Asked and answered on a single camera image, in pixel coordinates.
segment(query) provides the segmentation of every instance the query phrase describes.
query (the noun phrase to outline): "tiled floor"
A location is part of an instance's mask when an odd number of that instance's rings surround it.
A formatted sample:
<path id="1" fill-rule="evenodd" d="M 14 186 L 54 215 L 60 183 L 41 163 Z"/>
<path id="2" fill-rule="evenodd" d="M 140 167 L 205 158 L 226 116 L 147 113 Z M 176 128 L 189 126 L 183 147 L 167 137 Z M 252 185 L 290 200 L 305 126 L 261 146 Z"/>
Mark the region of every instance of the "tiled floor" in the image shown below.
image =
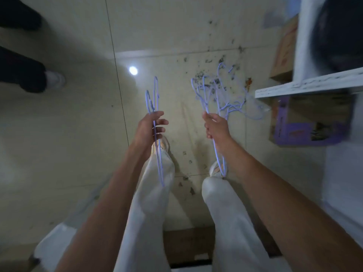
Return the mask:
<path id="1" fill-rule="evenodd" d="M 116 168 L 154 76 L 176 164 L 164 228 L 211 225 L 201 186 L 215 157 L 190 79 L 214 73 L 223 57 L 240 65 L 243 82 L 252 78 L 252 92 L 266 86 L 279 28 L 262 22 L 276 0 L 22 1 L 45 24 L 38 32 L 0 29 L 0 45 L 39 59 L 67 84 L 41 95 L 0 84 L 0 243 L 39 241 Z M 236 81 L 228 87 L 240 95 Z M 260 121 L 232 114 L 229 125 L 252 155 L 319 200 L 324 148 L 273 145 L 269 114 Z"/>

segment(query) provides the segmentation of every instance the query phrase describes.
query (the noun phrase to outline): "right hand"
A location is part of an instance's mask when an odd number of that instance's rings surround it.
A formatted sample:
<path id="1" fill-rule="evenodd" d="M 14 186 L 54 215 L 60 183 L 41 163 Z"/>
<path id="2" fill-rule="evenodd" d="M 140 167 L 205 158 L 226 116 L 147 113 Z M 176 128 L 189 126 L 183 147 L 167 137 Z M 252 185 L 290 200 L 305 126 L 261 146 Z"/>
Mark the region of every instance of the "right hand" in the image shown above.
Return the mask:
<path id="1" fill-rule="evenodd" d="M 231 139 L 227 120 L 217 114 L 207 114 L 205 111 L 202 118 L 205 121 L 206 137 L 214 139 L 217 151 L 221 152 L 224 142 Z"/>

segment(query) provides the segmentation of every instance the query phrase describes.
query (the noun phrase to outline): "shoe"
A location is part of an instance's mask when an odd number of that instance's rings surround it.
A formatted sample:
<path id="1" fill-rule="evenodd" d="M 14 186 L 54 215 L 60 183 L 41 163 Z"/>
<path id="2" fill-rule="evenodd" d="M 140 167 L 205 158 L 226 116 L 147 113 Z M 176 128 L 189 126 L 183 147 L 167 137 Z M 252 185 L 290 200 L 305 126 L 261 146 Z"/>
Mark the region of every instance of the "shoe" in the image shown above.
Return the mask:
<path id="1" fill-rule="evenodd" d="M 53 71 L 46 71 L 45 77 L 47 79 L 46 89 L 60 89 L 66 83 L 66 78 L 60 73 L 55 73 Z"/>
<path id="2" fill-rule="evenodd" d="M 216 178 L 220 178 L 220 179 L 223 179 L 223 176 L 222 176 L 222 172 L 221 172 L 221 169 L 218 165 L 218 161 L 215 161 L 212 166 L 209 168 L 209 175 L 211 177 L 216 177 Z"/>
<path id="3" fill-rule="evenodd" d="M 168 140 L 166 139 L 166 137 L 164 135 L 163 135 L 163 137 L 161 139 L 157 140 L 156 146 L 155 146 L 155 142 L 154 142 L 154 144 L 152 145 L 151 152 L 156 153 L 156 148 L 159 148 L 159 141 L 160 141 L 161 150 L 165 151 L 165 152 L 168 152 L 169 148 L 170 148 L 170 145 L 169 145 L 169 142 L 168 142 Z"/>

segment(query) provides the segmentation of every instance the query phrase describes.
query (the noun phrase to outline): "dark trash bag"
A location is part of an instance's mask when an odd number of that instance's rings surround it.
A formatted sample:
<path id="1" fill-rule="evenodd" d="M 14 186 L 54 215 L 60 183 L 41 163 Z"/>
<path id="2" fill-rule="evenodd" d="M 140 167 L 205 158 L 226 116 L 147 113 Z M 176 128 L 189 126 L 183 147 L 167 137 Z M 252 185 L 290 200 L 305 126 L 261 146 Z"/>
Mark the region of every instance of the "dark trash bag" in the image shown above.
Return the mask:
<path id="1" fill-rule="evenodd" d="M 316 62 L 334 72 L 363 67 L 363 0 L 326 0 L 312 34 Z"/>

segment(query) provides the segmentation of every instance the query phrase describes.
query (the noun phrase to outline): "tile grout line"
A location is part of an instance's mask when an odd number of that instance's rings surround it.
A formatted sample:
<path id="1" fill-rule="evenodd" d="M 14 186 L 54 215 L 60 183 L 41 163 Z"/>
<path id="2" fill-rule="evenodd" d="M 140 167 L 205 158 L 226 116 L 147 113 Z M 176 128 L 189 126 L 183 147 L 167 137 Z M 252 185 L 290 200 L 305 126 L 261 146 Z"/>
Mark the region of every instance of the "tile grout line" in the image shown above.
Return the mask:
<path id="1" fill-rule="evenodd" d="M 125 119 L 125 112 L 123 110 L 123 104 L 122 104 L 122 96 L 121 96 L 121 87 L 120 87 L 120 79 L 118 77 L 118 71 L 117 71 L 117 63 L 116 63 L 116 55 L 115 55 L 115 47 L 113 45 L 113 39 L 112 39 L 112 31 L 111 31 L 111 23 L 110 23 L 110 16 L 109 16 L 109 9 L 107 7 L 107 0 L 105 0 L 105 4 L 106 4 L 106 11 L 107 11 L 107 18 L 109 21 L 109 27 L 110 27 L 110 35 L 111 35 L 111 43 L 112 43 L 112 50 L 114 53 L 114 59 L 115 59 L 115 67 L 116 67 L 116 75 L 117 75 L 117 82 L 118 82 L 118 90 L 120 91 L 120 99 L 121 99 L 121 106 L 122 106 L 122 113 L 123 113 L 123 121 L 125 123 L 125 131 L 126 131 L 126 139 L 127 139 L 127 144 L 128 146 L 130 145 L 129 143 L 129 136 L 127 135 L 127 127 L 126 127 L 126 119 Z"/>

